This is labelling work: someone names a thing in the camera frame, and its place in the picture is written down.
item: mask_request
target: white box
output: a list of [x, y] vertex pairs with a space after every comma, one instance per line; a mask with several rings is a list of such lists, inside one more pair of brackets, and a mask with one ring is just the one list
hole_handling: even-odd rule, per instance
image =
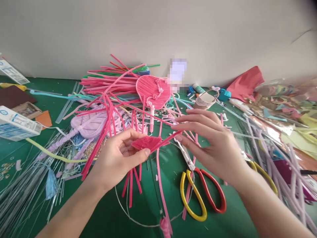
[[7, 76], [9, 76], [11, 79], [16, 81], [18, 84], [26, 84], [30, 82], [2, 57], [0, 57], [0, 70], [4, 72]]
[[42, 126], [11, 109], [0, 106], [0, 137], [12, 141], [38, 136]]

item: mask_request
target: hand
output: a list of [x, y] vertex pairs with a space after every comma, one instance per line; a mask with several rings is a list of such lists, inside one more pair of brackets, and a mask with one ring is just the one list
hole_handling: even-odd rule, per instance
[[146, 161], [150, 149], [137, 151], [131, 142], [146, 135], [128, 129], [107, 139], [91, 172], [87, 183], [97, 186], [101, 196], [117, 185], [129, 170]]
[[247, 174], [250, 168], [244, 161], [232, 132], [221, 125], [221, 121], [214, 112], [201, 109], [189, 109], [186, 112], [189, 115], [178, 117], [175, 121], [188, 123], [173, 125], [171, 128], [195, 132], [206, 138], [210, 146], [201, 148], [183, 135], [177, 135], [175, 138], [209, 171], [237, 189], [242, 176]]

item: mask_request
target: pink fan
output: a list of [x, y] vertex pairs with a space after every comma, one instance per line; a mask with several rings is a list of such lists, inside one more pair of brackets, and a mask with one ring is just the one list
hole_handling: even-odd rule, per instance
[[[131, 145], [138, 150], [142, 150], [144, 148], [149, 148], [150, 150], [152, 150], [153, 148], [157, 147], [161, 142], [162, 142], [161, 137], [146, 136], [141, 139], [133, 141]], [[169, 144], [169, 142], [166, 142], [162, 144], [161, 146], [165, 146], [167, 144]]]
[[[104, 105], [98, 105], [94, 110], [104, 109]], [[71, 120], [70, 124], [72, 128], [78, 129], [80, 134], [87, 139], [95, 138], [101, 133], [101, 129], [104, 126], [107, 119], [106, 110], [101, 112], [89, 113], [83, 116], [75, 116]]]
[[[171, 88], [167, 79], [143, 75], [136, 81], [136, 91], [140, 99], [151, 109], [154, 116], [155, 109], [161, 109], [171, 97]], [[153, 132], [154, 118], [150, 120], [150, 132]]]

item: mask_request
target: left hand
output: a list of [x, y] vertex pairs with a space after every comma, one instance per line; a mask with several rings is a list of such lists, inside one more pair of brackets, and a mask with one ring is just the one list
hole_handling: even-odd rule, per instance
[[137, 151], [131, 142], [146, 135], [128, 129], [107, 139], [85, 182], [97, 186], [103, 196], [117, 185], [127, 172], [146, 161], [150, 149]]

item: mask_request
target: teal plastic object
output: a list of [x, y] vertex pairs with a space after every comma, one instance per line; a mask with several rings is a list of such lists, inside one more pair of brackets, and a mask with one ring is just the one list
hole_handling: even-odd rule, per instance
[[227, 101], [229, 98], [231, 98], [231, 92], [225, 90], [225, 89], [220, 89], [219, 91], [219, 97], [218, 99], [221, 101]]

